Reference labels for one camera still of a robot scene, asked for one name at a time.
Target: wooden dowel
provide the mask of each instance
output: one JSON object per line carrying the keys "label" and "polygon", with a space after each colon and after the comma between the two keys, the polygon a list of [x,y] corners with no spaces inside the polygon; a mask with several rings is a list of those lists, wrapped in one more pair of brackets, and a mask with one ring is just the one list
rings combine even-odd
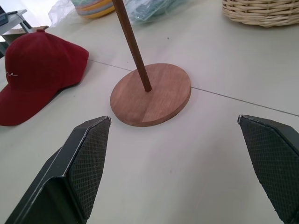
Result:
{"label": "wooden dowel", "polygon": [[144,86],[144,89],[146,92],[151,91],[151,85],[150,80],[148,77],[148,74],[146,73],[146,69],[144,67],[140,51],[127,15],[127,11],[125,8],[125,5],[123,3],[123,0],[112,0],[118,19],[121,23],[122,30],[125,34],[125,37],[127,39],[129,48],[131,50],[131,54],[133,56],[133,59],[135,61],[139,76],[141,78],[142,84]]}

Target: round wooden base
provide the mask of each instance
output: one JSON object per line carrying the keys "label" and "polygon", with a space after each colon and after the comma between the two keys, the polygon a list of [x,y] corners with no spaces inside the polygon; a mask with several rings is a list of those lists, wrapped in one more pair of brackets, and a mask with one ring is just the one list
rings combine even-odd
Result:
{"label": "round wooden base", "polygon": [[172,64],[145,66],[152,86],[146,92],[138,71],[127,74],[112,91],[110,105],[125,124],[139,127],[161,124],[177,115],[191,95],[187,73]]}

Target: cap brim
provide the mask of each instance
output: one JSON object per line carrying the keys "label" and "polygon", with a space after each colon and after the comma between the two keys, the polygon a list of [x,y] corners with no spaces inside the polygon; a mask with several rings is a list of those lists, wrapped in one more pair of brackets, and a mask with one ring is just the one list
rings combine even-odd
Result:
{"label": "cap brim", "polygon": [[38,113],[57,90],[12,90],[7,85],[0,92],[0,125],[19,125]]}

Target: red baseball cap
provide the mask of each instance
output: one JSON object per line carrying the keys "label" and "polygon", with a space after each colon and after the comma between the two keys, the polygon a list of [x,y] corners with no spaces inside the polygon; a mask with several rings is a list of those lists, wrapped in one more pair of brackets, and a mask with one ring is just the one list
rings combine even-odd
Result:
{"label": "red baseball cap", "polygon": [[58,90],[81,81],[88,51],[37,30],[16,39],[5,53],[8,85],[0,92],[0,125],[21,124]]}

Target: wooden stand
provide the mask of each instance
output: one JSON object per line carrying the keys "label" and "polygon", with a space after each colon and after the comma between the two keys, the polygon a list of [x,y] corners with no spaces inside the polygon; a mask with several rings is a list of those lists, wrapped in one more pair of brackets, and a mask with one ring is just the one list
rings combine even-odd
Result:
{"label": "wooden stand", "polygon": [[191,95],[187,73],[172,64],[144,66],[123,0],[113,4],[137,69],[115,86],[110,105],[116,117],[132,126],[153,126],[177,115]]}

